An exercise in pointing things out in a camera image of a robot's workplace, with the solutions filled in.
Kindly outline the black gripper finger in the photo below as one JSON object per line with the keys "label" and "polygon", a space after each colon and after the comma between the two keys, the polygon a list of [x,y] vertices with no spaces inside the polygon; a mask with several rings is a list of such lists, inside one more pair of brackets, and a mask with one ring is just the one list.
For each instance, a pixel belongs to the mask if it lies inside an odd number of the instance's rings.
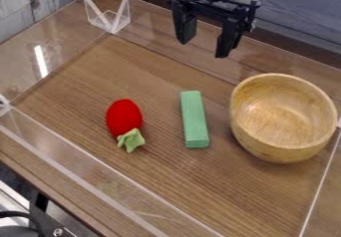
{"label": "black gripper finger", "polygon": [[172,15],[176,36],[185,45],[196,36],[197,16],[192,12],[192,7],[178,0],[172,0]]}
{"label": "black gripper finger", "polygon": [[222,22],[221,34],[217,37],[216,54],[217,58],[226,58],[233,49],[237,48],[244,33],[242,22],[234,18],[228,18]]}

